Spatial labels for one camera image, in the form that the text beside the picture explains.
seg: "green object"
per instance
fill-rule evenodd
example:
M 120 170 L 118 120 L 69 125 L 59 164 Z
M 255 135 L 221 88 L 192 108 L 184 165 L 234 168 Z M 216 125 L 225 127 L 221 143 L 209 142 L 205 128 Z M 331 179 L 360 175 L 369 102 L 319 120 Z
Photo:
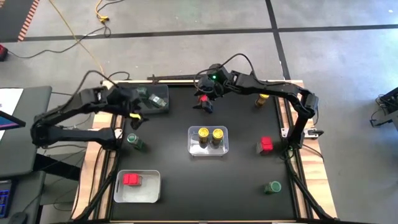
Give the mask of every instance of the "green object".
M 278 181 L 272 181 L 265 185 L 264 193 L 265 194 L 274 194 L 278 193 L 282 190 L 282 186 Z
M 140 97 L 143 97 L 143 98 L 145 98 L 145 99 L 148 98 L 148 89 L 147 89 L 147 88 L 145 88 L 145 87 L 138 87 L 136 90 L 137 90 L 138 95 L 139 95 Z
M 130 144 L 134 145 L 134 148 L 137 149 L 138 151 L 144 151 L 145 150 L 145 144 L 144 142 L 138 138 L 135 134 L 129 134 L 127 136 L 127 142 Z
M 164 101 L 162 98 L 156 96 L 155 94 L 152 94 L 149 97 L 150 102 L 152 102 L 153 105 L 155 105 L 158 108 L 165 107 L 167 105 L 166 101 Z

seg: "yellow can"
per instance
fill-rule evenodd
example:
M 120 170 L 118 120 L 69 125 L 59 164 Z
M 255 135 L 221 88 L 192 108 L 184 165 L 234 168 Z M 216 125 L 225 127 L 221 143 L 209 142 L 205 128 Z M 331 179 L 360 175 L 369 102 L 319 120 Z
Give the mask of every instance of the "yellow can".
M 199 129 L 198 135 L 199 135 L 199 143 L 206 144 L 209 136 L 209 130 L 207 128 L 201 128 Z
M 256 100 L 255 104 L 257 107 L 262 107 L 264 103 L 267 101 L 269 98 L 269 95 L 266 94 L 260 94 L 259 98 Z
M 221 140 L 223 140 L 224 137 L 224 132 L 221 129 L 215 129 L 213 131 L 213 139 L 211 140 L 211 142 L 213 143 L 213 145 L 217 146 L 220 144 Z

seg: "computer monitor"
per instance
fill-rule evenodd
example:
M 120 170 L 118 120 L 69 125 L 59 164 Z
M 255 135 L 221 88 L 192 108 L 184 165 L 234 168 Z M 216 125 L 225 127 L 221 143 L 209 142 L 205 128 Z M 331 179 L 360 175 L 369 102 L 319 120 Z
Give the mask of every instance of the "computer monitor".
M 0 131 L 25 127 L 26 123 L 20 119 L 0 111 Z

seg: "orange striped tape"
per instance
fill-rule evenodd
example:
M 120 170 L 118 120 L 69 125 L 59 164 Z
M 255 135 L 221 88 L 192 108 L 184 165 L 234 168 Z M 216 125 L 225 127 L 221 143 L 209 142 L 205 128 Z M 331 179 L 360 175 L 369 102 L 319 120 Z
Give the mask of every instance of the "orange striped tape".
M 0 0 L 0 8 L 2 8 L 2 5 L 6 2 L 6 0 Z
M 33 16 L 35 15 L 37 6 L 39 5 L 39 1 L 40 0 L 33 0 L 33 3 L 29 9 L 29 12 L 26 15 L 24 25 L 22 25 L 21 31 L 19 32 L 18 42 L 21 42 L 25 39 L 25 35 L 27 33 L 27 30 L 29 29 L 30 23 L 32 22 Z

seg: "yellow object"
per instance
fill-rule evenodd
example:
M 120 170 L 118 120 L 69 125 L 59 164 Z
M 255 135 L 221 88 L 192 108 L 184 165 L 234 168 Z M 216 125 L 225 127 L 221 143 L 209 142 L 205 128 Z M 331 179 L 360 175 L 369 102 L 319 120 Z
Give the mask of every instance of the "yellow object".
M 105 23 L 106 21 L 109 20 L 109 17 L 108 16 L 102 16 L 101 14 L 99 14 L 98 6 L 101 4 L 101 2 L 102 2 L 102 0 L 99 0 L 97 2 L 97 5 L 95 6 L 95 14 L 99 17 L 99 21 L 100 22 Z
M 133 113 L 131 113 L 131 114 L 130 114 L 130 117 L 131 117 L 131 118 L 141 119 L 141 116 L 140 116 L 139 114 L 133 114 Z
M 268 99 L 268 98 L 269 98 L 269 95 L 267 95 L 267 94 L 260 94 L 260 97 L 263 98 L 263 99 Z
M 264 105 L 264 103 L 267 101 L 268 98 L 269 98 L 269 95 L 260 94 L 259 98 L 255 102 L 256 106 L 261 107 L 262 105 Z
M 224 137 L 224 132 L 221 129 L 215 129 L 213 131 L 213 138 L 215 139 L 222 139 Z
M 207 128 L 201 128 L 199 129 L 198 135 L 199 135 L 199 142 L 205 144 L 207 143 L 209 130 Z
M 56 10 L 56 12 L 60 15 L 60 17 L 61 17 L 61 19 L 63 20 L 63 22 L 65 23 L 65 25 L 67 25 L 67 27 L 68 27 L 70 33 L 72 34 L 73 38 L 75 39 L 75 41 L 76 41 L 78 44 L 80 44 L 81 47 L 83 47 L 83 48 L 86 50 L 86 52 L 87 52 L 87 53 L 91 56 L 91 58 L 94 60 L 95 64 L 97 64 L 97 65 L 99 66 L 99 69 L 101 70 L 101 73 L 102 73 L 103 75 L 105 75 L 104 69 L 102 68 L 102 66 L 101 66 L 101 64 L 98 62 L 98 60 L 97 60 L 97 59 L 94 57 L 94 55 L 81 43 L 81 41 L 79 41 L 79 40 L 76 38 L 75 34 L 74 34 L 73 31 L 72 31 L 72 28 L 70 28 L 68 22 L 65 20 L 65 18 L 63 17 L 62 13 L 58 10 L 58 8 L 55 6 L 54 2 L 53 2 L 52 0 L 49 0 L 49 1 L 50 1 L 50 3 L 51 3 L 52 7 L 54 7 L 54 9 Z
M 221 129 L 215 129 L 213 131 L 213 139 L 211 140 L 213 145 L 217 146 L 220 144 L 221 140 L 224 137 L 224 132 Z

